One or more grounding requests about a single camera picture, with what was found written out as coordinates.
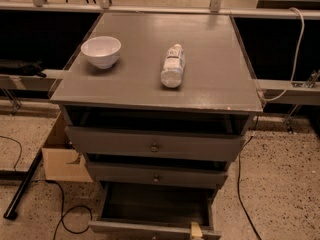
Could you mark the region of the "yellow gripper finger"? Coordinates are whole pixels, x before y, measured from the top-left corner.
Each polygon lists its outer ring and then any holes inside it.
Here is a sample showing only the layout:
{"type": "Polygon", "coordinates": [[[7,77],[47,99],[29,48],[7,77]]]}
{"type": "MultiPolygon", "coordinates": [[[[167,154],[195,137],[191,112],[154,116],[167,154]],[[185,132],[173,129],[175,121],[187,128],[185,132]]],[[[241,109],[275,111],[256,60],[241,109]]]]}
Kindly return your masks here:
{"type": "Polygon", "coordinates": [[[190,224],[190,240],[203,240],[203,233],[197,222],[190,224]]]}

